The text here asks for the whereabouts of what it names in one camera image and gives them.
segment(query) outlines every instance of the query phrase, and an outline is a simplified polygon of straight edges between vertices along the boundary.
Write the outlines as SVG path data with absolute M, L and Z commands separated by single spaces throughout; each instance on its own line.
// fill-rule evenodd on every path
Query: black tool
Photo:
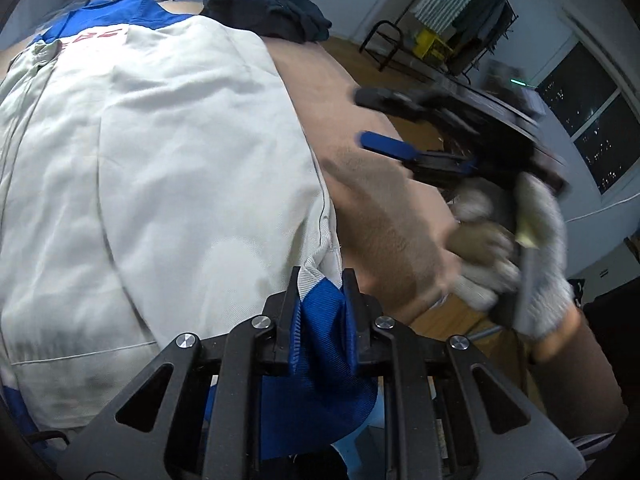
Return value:
M 60 478 L 259 478 L 260 377 L 287 374 L 297 275 L 296 268 L 287 291 L 267 299 L 268 323 L 248 319 L 206 340 L 178 336 L 76 436 Z M 417 336 L 382 316 L 353 269 L 342 280 L 356 331 L 354 371 L 384 377 L 388 479 L 574 480 L 583 471 L 575 446 L 468 339 Z M 213 374 L 218 390 L 203 446 Z
M 502 88 L 503 97 L 528 113 L 543 110 L 539 96 L 499 77 L 491 78 L 491 88 Z M 409 121 L 429 121 L 440 133 L 460 147 L 461 155 L 446 152 L 419 152 L 400 140 L 364 132 L 360 143 L 366 150 L 390 156 L 412 171 L 414 179 L 441 189 L 453 190 L 463 179 L 481 187 L 494 204 L 492 221 L 516 234 L 516 203 L 513 195 L 517 177 L 532 173 L 556 194 L 566 185 L 564 167 L 538 142 L 538 124 L 520 110 L 486 92 L 455 80 L 443 78 L 430 88 L 411 92 L 361 88 L 354 95 L 361 107 L 377 110 Z M 532 293 L 532 270 L 536 249 L 519 247 L 512 260 L 520 268 L 522 284 L 517 293 L 503 294 L 490 313 L 503 326 L 526 326 Z

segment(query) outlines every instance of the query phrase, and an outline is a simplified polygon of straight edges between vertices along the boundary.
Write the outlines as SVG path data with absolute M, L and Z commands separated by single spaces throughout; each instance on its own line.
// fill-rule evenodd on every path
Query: yellow container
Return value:
M 452 49 L 447 45 L 442 38 L 435 32 L 430 31 L 428 28 L 424 28 L 415 37 L 415 46 L 413 53 L 415 57 L 424 59 L 425 56 L 431 55 L 441 61 L 447 59 L 452 53 Z

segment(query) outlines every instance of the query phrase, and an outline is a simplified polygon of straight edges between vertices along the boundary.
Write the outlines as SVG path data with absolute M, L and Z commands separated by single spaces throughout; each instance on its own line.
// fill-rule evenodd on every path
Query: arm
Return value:
M 518 214 L 527 220 L 538 248 L 538 265 L 532 270 L 536 287 L 524 307 L 526 322 L 514 328 L 532 342 L 531 372 L 547 415 L 569 437 L 616 431 L 626 408 L 609 362 L 571 301 L 571 287 L 564 279 L 566 227 L 558 202 L 530 175 L 521 176 L 516 198 Z M 487 197 L 468 187 L 454 207 L 462 223 L 448 247 L 463 257 L 454 291 L 475 310 L 488 311 L 500 293 L 517 288 L 517 269 L 506 259 L 511 244 L 495 228 L 493 233 L 488 227 L 481 232 L 481 221 L 488 217 L 482 213 L 490 210 Z M 484 240 L 474 254 L 468 241 L 459 244 L 465 251 L 451 245 L 464 231 Z
M 571 306 L 536 342 L 529 367 L 548 417 L 568 437 L 615 432 L 627 416 L 620 388 L 586 320 Z

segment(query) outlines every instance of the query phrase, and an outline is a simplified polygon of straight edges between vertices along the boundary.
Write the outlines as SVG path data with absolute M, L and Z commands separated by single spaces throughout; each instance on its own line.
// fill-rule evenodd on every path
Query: blue handle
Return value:
M 414 160 L 420 155 L 420 152 L 412 145 L 374 132 L 362 132 L 359 141 L 365 150 L 403 162 Z

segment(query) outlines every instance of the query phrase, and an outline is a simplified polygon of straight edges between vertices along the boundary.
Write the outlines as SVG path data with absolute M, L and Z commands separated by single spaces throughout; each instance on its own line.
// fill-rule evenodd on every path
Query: knit glove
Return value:
M 571 304 L 571 286 L 564 278 L 566 227 L 551 190 L 531 174 L 516 184 L 518 222 L 526 224 L 537 247 L 534 290 L 526 308 L 527 326 L 518 332 L 541 339 L 560 325 Z M 447 249 L 462 258 L 462 270 L 453 292 L 472 309 L 488 312 L 498 295 L 517 290 L 520 271 L 510 261 L 513 236 L 489 222 L 493 207 L 489 198 L 471 186 L 463 186 L 452 205 L 459 227 L 447 240 Z

